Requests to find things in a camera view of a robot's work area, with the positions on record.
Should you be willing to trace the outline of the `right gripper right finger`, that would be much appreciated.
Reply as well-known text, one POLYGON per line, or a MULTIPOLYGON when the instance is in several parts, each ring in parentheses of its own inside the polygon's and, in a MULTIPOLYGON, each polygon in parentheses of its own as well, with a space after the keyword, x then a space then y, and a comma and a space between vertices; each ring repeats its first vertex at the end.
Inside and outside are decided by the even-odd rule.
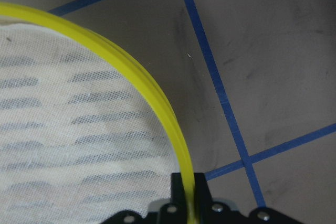
POLYGON ((195 173, 195 200, 199 205, 209 205, 212 196, 204 173, 195 173))

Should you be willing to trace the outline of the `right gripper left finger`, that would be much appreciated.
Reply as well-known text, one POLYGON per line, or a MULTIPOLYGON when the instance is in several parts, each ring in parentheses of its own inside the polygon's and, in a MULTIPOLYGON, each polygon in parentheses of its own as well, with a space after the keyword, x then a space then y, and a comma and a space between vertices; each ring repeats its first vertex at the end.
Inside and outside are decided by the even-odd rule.
POLYGON ((176 205, 186 204, 186 196, 181 173, 171 174, 171 202, 176 205))

